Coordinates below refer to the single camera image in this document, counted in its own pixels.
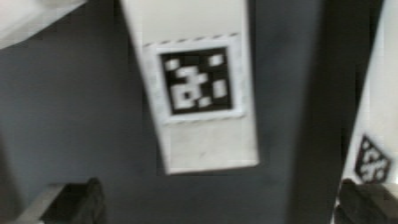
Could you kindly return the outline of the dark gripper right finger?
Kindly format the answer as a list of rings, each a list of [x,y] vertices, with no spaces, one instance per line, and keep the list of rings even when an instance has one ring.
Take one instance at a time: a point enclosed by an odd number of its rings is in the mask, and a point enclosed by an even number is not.
[[[398,184],[342,180],[331,224],[398,224]]]

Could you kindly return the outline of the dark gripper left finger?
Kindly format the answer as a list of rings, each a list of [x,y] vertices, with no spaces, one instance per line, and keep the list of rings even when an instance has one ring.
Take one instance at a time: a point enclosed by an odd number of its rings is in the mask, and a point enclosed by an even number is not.
[[[15,224],[106,224],[99,179],[49,184],[15,218]]]

